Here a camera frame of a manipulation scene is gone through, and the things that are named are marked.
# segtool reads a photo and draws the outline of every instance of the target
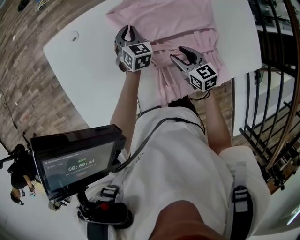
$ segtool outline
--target pink fabric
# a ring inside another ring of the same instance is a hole
[[[171,62],[170,54],[186,60],[179,46],[203,53],[219,72],[218,85],[229,80],[215,49],[218,34],[210,0],[124,0],[106,16],[118,30],[135,26],[144,39],[152,42],[161,105],[195,92]]]

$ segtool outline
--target wooden floor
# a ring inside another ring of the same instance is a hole
[[[0,9],[0,90],[19,128],[47,135],[87,128],[56,79],[43,47],[61,29],[103,0],[50,0],[41,12],[31,0],[17,11],[20,0],[7,0]],[[19,142],[0,99],[0,139],[12,150]]]

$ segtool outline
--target white table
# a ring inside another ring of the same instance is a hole
[[[255,22],[247,0],[211,0],[219,33],[217,48],[235,77],[261,67]],[[66,94],[87,124],[109,124],[125,79],[114,64],[117,30],[105,13],[121,3],[107,0],[90,9],[60,31],[44,47],[45,55]],[[71,32],[79,38],[72,42]],[[143,70],[139,88],[142,111],[159,104],[154,70]]]

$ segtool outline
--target cable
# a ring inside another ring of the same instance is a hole
[[[139,97],[137,97],[137,104],[138,104],[138,106],[139,106],[139,111],[140,111],[140,114],[141,114],[141,104],[140,104]]]
[[[200,116],[198,115],[198,118],[200,119],[200,122],[201,122],[201,125],[202,125],[202,131],[203,131],[203,133],[204,133],[204,135],[205,135],[205,125],[204,125],[204,123],[202,122],[202,119],[200,118]]]
[[[203,100],[203,99],[208,98],[209,96],[210,96],[210,91],[208,90],[208,91],[205,93],[204,97],[201,97],[201,98],[198,98],[198,99],[196,99],[196,98],[190,98],[189,100],[191,100],[191,101],[201,101],[201,100]]]
[[[13,125],[14,125],[14,127],[16,128],[16,130],[18,131],[19,144],[20,144],[20,132],[19,132],[19,129],[18,129],[17,125],[16,125],[15,122],[14,122],[14,118],[13,118],[13,115],[11,114],[11,111],[10,111],[10,108],[9,108],[9,106],[8,106],[8,102],[7,102],[7,100],[6,100],[6,97],[5,97],[4,92],[3,92],[1,89],[0,89],[0,92],[2,92],[3,97],[4,97],[4,104],[3,104],[3,107],[4,107],[4,109],[8,109],[9,114],[10,114],[10,117],[11,117],[11,121],[13,122]]]
[[[147,142],[149,141],[149,139],[151,138],[151,136],[153,135],[153,133],[158,129],[158,127],[160,125],[162,125],[164,122],[168,121],[168,120],[174,120],[175,122],[185,122],[185,123],[190,123],[190,124],[194,124],[196,126],[198,126],[202,131],[203,129],[200,127],[199,124],[194,123],[194,122],[190,122],[188,120],[182,119],[182,118],[165,118],[162,119],[161,121],[158,122],[158,124],[153,128],[152,132],[146,137],[146,139],[142,142],[142,144],[139,146],[139,148],[135,151],[135,153],[133,155],[131,155],[129,157],[129,159],[127,161],[125,161],[124,163],[122,163],[121,165],[117,165],[115,168],[113,168],[111,170],[112,173],[118,173],[121,170],[123,170],[125,167],[127,167],[138,155],[139,153],[142,151],[142,149],[145,147],[145,145],[147,144]]]

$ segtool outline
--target white t-shirt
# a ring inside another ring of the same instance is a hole
[[[136,123],[131,153],[141,145],[157,123],[179,117],[200,125],[198,117],[183,107],[152,110]],[[128,156],[124,150],[119,160]],[[128,166],[121,185],[123,202],[132,211],[131,227],[118,230],[118,239],[146,240],[151,235],[160,211],[169,204],[186,200],[198,209],[204,223],[223,234],[236,162],[247,163],[247,187],[256,203],[256,230],[266,212],[270,192],[249,147],[237,146],[219,156],[207,145],[202,130],[184,122],[164,122],[152,135],[141,153]],[[111,183],[110,174],[90,186],[88,197]]]

